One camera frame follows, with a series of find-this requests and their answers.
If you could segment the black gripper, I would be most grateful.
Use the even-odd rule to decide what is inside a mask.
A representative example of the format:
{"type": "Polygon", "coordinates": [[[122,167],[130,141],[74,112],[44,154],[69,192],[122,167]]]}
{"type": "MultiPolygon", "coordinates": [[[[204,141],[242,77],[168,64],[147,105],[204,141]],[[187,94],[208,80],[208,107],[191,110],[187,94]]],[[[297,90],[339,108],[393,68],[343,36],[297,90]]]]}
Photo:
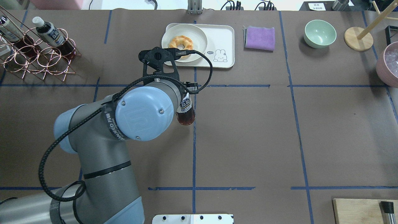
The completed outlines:
{"type": "Polygon", "coordinates": [[[198,93],[198,83],[197,82],[183,82],[182,83],[189,91],[193,91],[194,94],[198,93]]]}

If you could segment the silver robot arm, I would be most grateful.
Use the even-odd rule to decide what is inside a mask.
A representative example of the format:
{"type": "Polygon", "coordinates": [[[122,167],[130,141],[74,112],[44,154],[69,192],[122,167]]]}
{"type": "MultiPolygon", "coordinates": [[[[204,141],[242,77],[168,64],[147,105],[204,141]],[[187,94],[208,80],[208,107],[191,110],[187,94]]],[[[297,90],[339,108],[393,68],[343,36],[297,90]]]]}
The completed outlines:
{"type": "Polygon", "coordinates": [[[39,163],[44,193],[1,203],[2,224],[142,224],[142,199],[126,141],[149,141],[171,124],[197,83],[147,76],[103,100],[58,116],[56,140],[39,163]],[[83,180],[50,190],[44,167],[56,146],[79,156],[83,180]]]}

